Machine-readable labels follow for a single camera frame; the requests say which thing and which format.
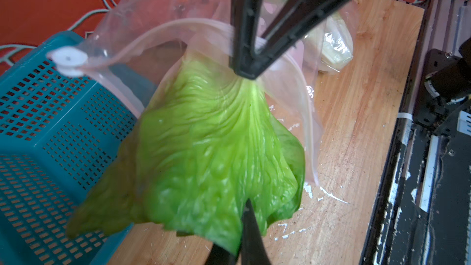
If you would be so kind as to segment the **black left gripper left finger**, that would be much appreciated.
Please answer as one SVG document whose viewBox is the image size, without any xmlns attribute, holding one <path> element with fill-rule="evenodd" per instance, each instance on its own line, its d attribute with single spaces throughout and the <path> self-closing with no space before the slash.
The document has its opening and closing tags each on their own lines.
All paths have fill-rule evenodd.
<svg viewBox="0 0 471 265">
<path fill-rule="evenodd" d="M 213 244 L 205 265 L 236 265 L 237 256 L 234 256 L 224 248 Z"/>
</svg>

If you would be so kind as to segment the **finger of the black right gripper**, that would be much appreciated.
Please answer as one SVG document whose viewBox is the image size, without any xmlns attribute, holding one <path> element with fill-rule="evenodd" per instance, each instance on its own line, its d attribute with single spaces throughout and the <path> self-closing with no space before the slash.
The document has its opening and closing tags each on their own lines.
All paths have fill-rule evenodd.
<svg viewBox="0 0 471 265">
<path fill-rule="evenodd" d="M 256 37 L 262 0 L 231 0 L 231 25 L 234 27 L 231 67 L 241 77 L 258 77 L 260 67 Z"/>
<path fill-rule="evenodd" d="M 263 72 L 310 29 L 349 0 L 287 0 L 262 34 L 266 43 L 256 48 Z"/>
</svg>

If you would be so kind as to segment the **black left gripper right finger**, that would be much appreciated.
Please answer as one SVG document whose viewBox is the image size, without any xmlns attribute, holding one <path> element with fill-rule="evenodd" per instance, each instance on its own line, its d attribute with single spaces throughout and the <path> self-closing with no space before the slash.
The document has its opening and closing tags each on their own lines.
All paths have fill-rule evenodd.
<svg viewBox="0 0 471 265">
<path fill-rule="evenodd" d="M 271 265 L 251 201 L 248 199 L 242 216 L 241 265 Z"/>
</svg>

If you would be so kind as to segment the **green chinese cabbage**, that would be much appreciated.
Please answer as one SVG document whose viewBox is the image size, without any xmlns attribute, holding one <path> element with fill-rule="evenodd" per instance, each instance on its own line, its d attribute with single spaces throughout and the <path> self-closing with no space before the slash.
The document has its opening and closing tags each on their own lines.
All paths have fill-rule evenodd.
<svg viewBox="0 0 471 265">
<path fill-rule="evenodd" d="M 320 51 L 319 70 L 339 73 L 353 59 L 353 38 L 340 12 L 325 20 L 325 27 L 314 28 L 305 37 L 306 46 Z"/>
<path fill-rule="evenodd" d="M 251 202 L 261 234 L 299 209 L 305 154 L 254 81 L 183 56 L 66 226 L 69 238 L 162 224 L 237 253 Z"/>
</svg>

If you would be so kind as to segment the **teal plastic basket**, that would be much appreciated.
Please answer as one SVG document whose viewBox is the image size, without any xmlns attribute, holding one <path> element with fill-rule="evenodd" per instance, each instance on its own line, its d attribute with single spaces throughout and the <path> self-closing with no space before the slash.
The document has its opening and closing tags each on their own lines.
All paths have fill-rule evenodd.
<svg viewBox="0 0 471 265">
<path fill-rule="evenodd" d="M 105 265 L 127 235 L 68 239 L 66 223 L 114 161 L 135 116 L 107 89 L 59 74 L 47 52 L 82 38 L 58 33 L 1 76 L 1 263 Z"/>
</svg>

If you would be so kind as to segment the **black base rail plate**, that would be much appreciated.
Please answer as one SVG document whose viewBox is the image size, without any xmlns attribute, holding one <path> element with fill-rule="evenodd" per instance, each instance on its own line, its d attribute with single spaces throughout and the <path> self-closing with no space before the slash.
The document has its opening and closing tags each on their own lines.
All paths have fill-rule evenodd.
<svg viewBox="0 0 471 265">
<path fill-rule="evenodd" d="M 471 95 L 433 108 L 424 78 L 458 60 L 469 0 L 426 0 L 362 265 L 471 262 Z"/>
</svg>

